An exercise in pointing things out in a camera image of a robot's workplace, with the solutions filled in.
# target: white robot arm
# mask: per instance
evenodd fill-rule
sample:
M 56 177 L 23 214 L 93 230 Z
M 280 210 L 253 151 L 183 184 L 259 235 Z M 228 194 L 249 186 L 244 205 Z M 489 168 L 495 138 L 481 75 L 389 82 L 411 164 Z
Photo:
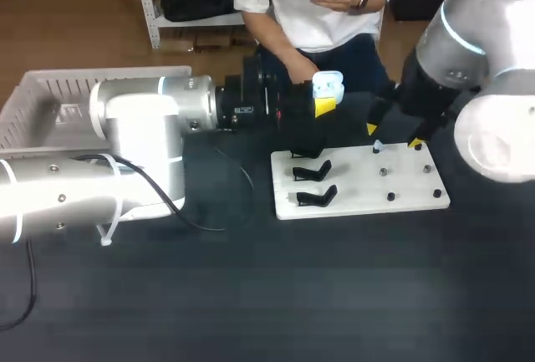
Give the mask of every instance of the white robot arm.
M 411 136 L 429 140 L 463 90 L 482 92 L 458 115 L 462 158 L 494 181 L 535 178 L 535 0 L 445 0 L 405 64 L 397 89 L 384 98 L 425 119 Z M 385 116 L 380 101 L 369 132 Z
M 409 140 L 418 145 L 444 125 L 461 91 L 479 85 L 483 91 L 456 119 L 462 158 L 495 181 L 535 179 L 533 11 L 535 0 L 446 0 L 407 59 L 400 85 L 378 94 L 369 112 L 369 133 L 397 103 L 406 114 L 425 120 Z M 311 93 L 272 93 L 265 78 L 249 62 L 242 77 L 227 77 L 221 87 L 209 77 L 105 81 L 91 95 L 93 127 L 110 143 L 111 153 L 152 176 L 180 209 L 184 135 L 263 121 L 293 130 L 299 125 L 290 124 L 292 118 L 331 110 L 323 105 L 318 112 Z M 97 225 L 103 245 L 109 245 L 118 222 L 171 213 L 141 176 L 107 160 L 108 165 L 0 161 L 0 237 L 17 242 L 69 224 Z M 107 233 L 100 226 L 105 223 L 112 224 Z

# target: black cable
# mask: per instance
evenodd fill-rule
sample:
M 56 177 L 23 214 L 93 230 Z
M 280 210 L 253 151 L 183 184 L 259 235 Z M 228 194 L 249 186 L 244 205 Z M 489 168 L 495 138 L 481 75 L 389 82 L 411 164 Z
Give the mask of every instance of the black cable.
M 220 153 L 221 155 L 225 156 L 225 157 L 228 157 L 230 160 L 232 160 L 232 158 L 230 156 L 228 156 L 227 154 L 223 153 L 221 150 L 217 149 L 216 150 L 218 151 L 218 153 Z M 114 155 L 111 155 L 111 157 L 114 158 L 115 161 L 117 161 L 118 163 L 124 165 L 124 166 L 127 166 L 129 167 L 130 169 L 132 169 L 132 171 L 138 173 L 139 175 L 141 175 L 148 183 L 150 186 L 152 186 L 152 188 L 155 190 L 155 192 L 158 194 L 158 196 L 161 198 L 162 201 L 164 201 L 167 206 L 175 213 L 175 215 L 182 221 L 184 222 L 186 225 L 190 226 L 190 227 L 194 227 L 196 229 L 199 229 L 199 230 L 202 230 L 202 231 L 210 231 L 210 232 L 221 232 L 221 231 L 226 231 L 226 228 L 209 228 L 209 227 L 204 227 L 200 224 L 197 224 L 195 222 L 192 222 L 190 220 L 188 220 L 186 217 L 184 217 L 184 215 L 182 214 L 182 212 L 180 211 L 180 209 L 178 207 L 175 206 L 175 203 L 173 203 L 173 201 L 167 196 L 167 194 L 160 188 L 160 186 L 152 179 L 150 178 L 150 176 L 143 171 L 143 169 L 139 168 L 138 166 L 136 166 L 135 164 L 133 164 L 132 162 L 124 159 L 123 157 L 120 157 L 120 156 L 114 156 Z M 78 156 L 78 157 L 75 157 L 74 160 L 77 160 L 77 161 L 87 161 L 87 160 L 105 160 L 107 161 L 107 159 L 104 157 L 104 156 L 101 156 L 101 155 L 86 155 L 86 156 Z M 247 178 L 247 180 L 249 181 L 249 184 L 251 185 L 251 188 L 252 190 L 254 191 L 254 185 L 252 183 L 252 180 L 251 180 L 251 177 L 247 174 L 247 172 L 245 171 L 245 169 L 243 167 L 241 167 L 241 171 L 243 172 L 243 174 L 245 175 L 245 177 Z
M 13 320 L 11 323 L 0 325 L 0 332 L 8 331 L 14 329 L 28 318 L 32 313 L 33 307 L 35 306 L 35 301 L 37 300 L 37 277 L 35 274 L 35 260 L 33 259 L 33 248 L 32 241 L 26 241 L 26 253 L 28 254 L 28 265 L 30 267 L 30 299 L 28 301 L 28 306 L 24 313 L 17 320 Z

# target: black holder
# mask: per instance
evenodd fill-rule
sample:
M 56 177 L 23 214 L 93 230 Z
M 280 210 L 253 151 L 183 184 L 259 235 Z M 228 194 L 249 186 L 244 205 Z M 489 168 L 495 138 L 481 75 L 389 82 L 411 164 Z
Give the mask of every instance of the black holder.
M 336 185 L 331 186 L 323 196 L 313 195 L 312 193 L 299 192 L 298 203 L 299 207 L 303 206 L 317 206 L 327 207 L 333 201 L 334 197 L 338 195 L 338 188 Z
M 290 153 L 292 153 L 293 159 L 317 159 L 324 152 L 326 145 L 327 138 L 323 137 L 315 146 L 310 146 L 307 149 L 290 149 Z
M 331 160 L 327 160 L 321 166 L 319 171 L 308 170 L 302 167 L 293 168 L 293 179 L 295 181 L 315 181 L 321 182 L 325 179 L 329 171 L 333 168 Z

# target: person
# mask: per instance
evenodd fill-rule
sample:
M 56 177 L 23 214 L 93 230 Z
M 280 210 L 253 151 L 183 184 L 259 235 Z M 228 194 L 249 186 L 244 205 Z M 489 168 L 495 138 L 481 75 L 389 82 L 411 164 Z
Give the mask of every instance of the person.
M 234 7 L 259 42 L 264 70 L 282 85 L 336 70 L 346 93 L 377 92 L 390 82 L 375 44 L 387 1 L 234 0 Z

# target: black table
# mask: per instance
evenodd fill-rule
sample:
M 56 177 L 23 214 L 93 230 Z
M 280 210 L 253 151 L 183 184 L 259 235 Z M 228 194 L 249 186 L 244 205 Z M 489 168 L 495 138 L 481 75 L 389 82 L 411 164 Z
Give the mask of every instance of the black table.
M 365 134 L 368 96 L 352 101 L 359 111 L 325 120 L 331 146 L 375 139 Z M 377 137 L 405 140 L 415 123 L 394 112 Z M 38 304 L 27 323 L 0 334 L 2 358 L 535 358 L 533 184 L 471 171 L 450 127 L 431 143 L 449 210 L 280 222 L 275 138 L 272 130 L 188 138 L 186 212 L 224 233 L 192 232 L 169 217 L 122 224 L 107 248 L 94 228 L 36 240 Z M 254 194 L 214 144 L 245 166 Z M 23 244 L 0 248 L 3 320 L 26 303 L 25 262 Z

